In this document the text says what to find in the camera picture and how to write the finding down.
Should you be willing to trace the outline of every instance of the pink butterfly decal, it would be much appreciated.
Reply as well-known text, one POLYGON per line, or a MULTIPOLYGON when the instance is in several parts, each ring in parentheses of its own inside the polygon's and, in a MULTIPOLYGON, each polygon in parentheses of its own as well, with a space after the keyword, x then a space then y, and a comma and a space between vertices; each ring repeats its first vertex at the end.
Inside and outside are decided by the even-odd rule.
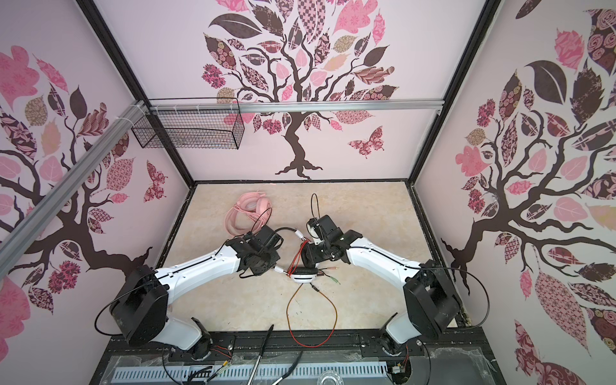
POLYGON ((349 145, 353 148, 359 150, 359 153, 368 159, 368 154, 372 152, 372 150, 384 150, 383 149, 383 140, 381 137, 383 136, 383 126, 375 129, 375 131, 370 135, 370 139, 368 142, 363 140, 353 140, 349 142, 349 145))
POLYGON ((165 195, 164 195, 164 189, 162 188, 161 185, 164 184, 165 178, 168 178, 164 176, 162 171, 157 171, 156 167, 154 167, 154 165, 151 164, 149 160, 147 161, 147 167, 148 167, 148 174, 150 175, 150 178, 152 180, 152 184, 145 191, 144 202, 151 201, 154 198, 156 199, 163 198, 165 195))

